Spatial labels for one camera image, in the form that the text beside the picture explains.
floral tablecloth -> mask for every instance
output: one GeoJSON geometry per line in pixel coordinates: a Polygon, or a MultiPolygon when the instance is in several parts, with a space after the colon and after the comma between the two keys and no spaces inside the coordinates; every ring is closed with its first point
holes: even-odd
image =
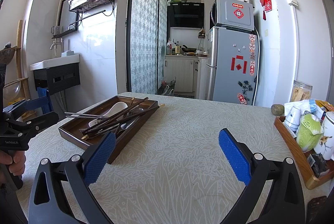
{"type": "MultiPolygon", "coordinates": [[[[220,223],[244,188],[218,144],[222,128],[228,128],[237,141],[269,160],[292,157],[273,125],[275,117],[269,108],[137,93],[121,95],[148,96],[166,105],[150,117],[113,164],[107,164],[97,182],[90,185],[115,224],[220,223]]],[[[59,134],[58,127],[69,120],[50,127],[29,143],[24,186],[17,191],[25,214],[40,160],[47,157],[61,162],[83,153],[59,134]]],[[[329,182],[310,191],[301,181],[306,204],[329,193],[329,182]]],[[[68,183],[63,185],[75,216],[85,221],[68,183]]],[[[270,185],[266,183],[249,221],[259,216],[270,185]]]]}

green ceramic cabbage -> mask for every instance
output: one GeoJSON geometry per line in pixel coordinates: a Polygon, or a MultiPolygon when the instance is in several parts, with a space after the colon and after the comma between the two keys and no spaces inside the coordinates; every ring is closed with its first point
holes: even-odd
{"type": "Polygon", "coordinates": [[[324,133],[318,118],[312,114],[306,114],[300,119],[297,130],[297,143],[303,152],[310,151],[315,147],[324,133]]]}

frying pan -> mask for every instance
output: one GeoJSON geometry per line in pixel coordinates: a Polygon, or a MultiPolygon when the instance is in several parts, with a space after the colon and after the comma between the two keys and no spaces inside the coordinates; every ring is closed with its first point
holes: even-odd
{"type": "Polygon", "coordinates": [[[184,48],[181,48],[183,52],[195,52],[196,48],[188,48],[186,45],[183,45],[184,48]]]}

wall switch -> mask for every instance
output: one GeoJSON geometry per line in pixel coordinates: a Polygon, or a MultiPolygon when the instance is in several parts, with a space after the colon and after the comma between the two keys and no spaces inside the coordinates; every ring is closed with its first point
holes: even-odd
{"type": "Polygon", "coordinates": [[[297,0],[287,0],[287,2],[288,2],[289,5],[293,5],[295,7],[298,6],[297,0]]]}

sliding door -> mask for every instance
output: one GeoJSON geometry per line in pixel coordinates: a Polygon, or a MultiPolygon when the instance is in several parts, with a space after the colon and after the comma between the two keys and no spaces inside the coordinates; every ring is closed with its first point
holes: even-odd
{"type": "Polygon", "coordinates": [[[163,79],[167,0],[129,0],[127,90],[156,94],[163,79]]]}

